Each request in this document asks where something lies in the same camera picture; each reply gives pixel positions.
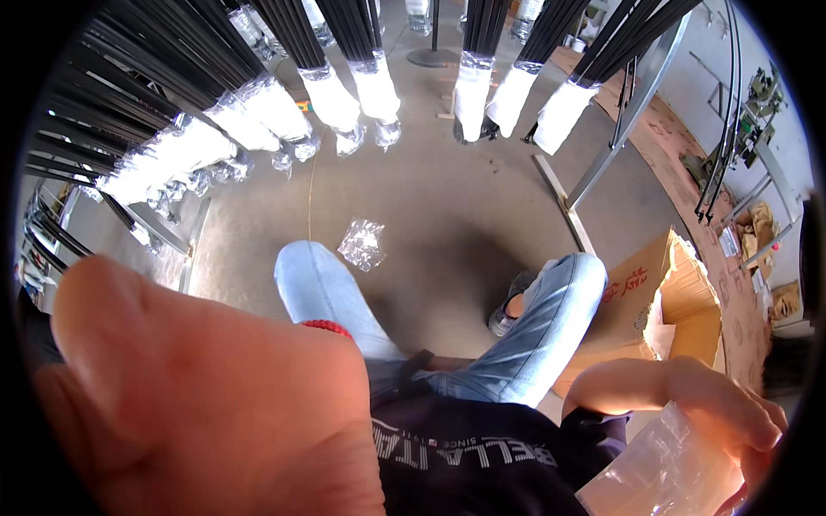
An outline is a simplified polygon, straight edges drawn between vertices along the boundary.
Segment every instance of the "black t-shirt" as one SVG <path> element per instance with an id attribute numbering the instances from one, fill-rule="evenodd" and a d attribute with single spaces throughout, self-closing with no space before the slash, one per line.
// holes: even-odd
<path id="1" fill-rule="evenodd" d="M 372 414 L 388 516 L 587 516 L 574 493 L 625 449 L 630 418 L 580 408 L 557 427 L 525 405 L 433 393 Z"/>

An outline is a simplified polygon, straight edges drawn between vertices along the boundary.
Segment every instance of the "light blue jeans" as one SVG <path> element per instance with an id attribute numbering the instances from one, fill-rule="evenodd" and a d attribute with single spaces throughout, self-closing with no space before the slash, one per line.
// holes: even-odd
<path id="1" fill-rule="evenodd" d="M 275 282 L 290 319 L 332 320 L 344 326 L 364 355 L 371 396 L 398 389 L 407 357 L 387 337 L 347 267 L 318 242 L 285 246 Z M 605 289 L 600 259 L 569 254 L 545 264 L 523 295 L 525 312 L 476 361 L 454 372 L 417 372 L 433 389 L 463 400 L 536 407 L 571 360 Z"/>

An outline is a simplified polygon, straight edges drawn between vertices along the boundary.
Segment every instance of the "open cardboard box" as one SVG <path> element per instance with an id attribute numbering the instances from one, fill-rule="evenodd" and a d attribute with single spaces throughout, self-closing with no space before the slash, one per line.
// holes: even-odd
<path id="1" fill-rule="evenodd" d="M 662 307 L 662 323 L 673 325 L 673 340 L 666 339 L 670 349 L 657 341 L 664 328 L 657 321 L 656 301 Z M 591 326 L 553 391 L 564 398 L 586 367 L 616 358 L 688 355 L 714 367 L 722 329 L 719 300 L 705 266 L 671 227 L 608 272 L 608 285 Z"/>

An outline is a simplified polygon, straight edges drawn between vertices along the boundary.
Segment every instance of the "hand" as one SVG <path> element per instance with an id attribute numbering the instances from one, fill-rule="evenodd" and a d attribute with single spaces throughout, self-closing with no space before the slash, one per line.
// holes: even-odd
<path id="1" fill-rule="evenodd" d="M 70 268 L 37 372 L 66 454 L 111 514 L 384 514 L 368 379 L 338 334 Z"/>
<path id="2" fill-rule="evenodd" d="M 754 391 L 742 387 L 703 363 L 688 357 L 672 364 L 668 397 L 706 437 L 714 439 L 739 465 L 745 482 L 719 508 L 732 509 L 761 484 L 768 473 L 776 447 L 788 429 L 786 413 Z"/>

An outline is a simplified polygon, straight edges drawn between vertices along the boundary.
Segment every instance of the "gray sneaker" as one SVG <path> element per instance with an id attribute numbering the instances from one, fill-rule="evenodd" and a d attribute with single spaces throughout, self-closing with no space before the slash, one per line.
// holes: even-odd
<path id="1" fill-rule="evenodd" d="M 501 337 L 507 330 L 510 329 L 511 326 L 514 325 L 516 318 L 510 317 L 506 314 L 505 307 L 517 294 L 521 294 L 522 292 L 528 290 L 528 287 L 534 282 L 536 277 L 536 271 L 529 269 L 527 271 L 520 272 L 520 274 L 514 278 L 514 281 L 510 282 L 510 288 L 508 289 L 508 296 L 505 298 L 505 302 L 499 305 L 499 308 L 493 310 L 491 318 L 487 320 L 487 327 L 495 336 Z"/>

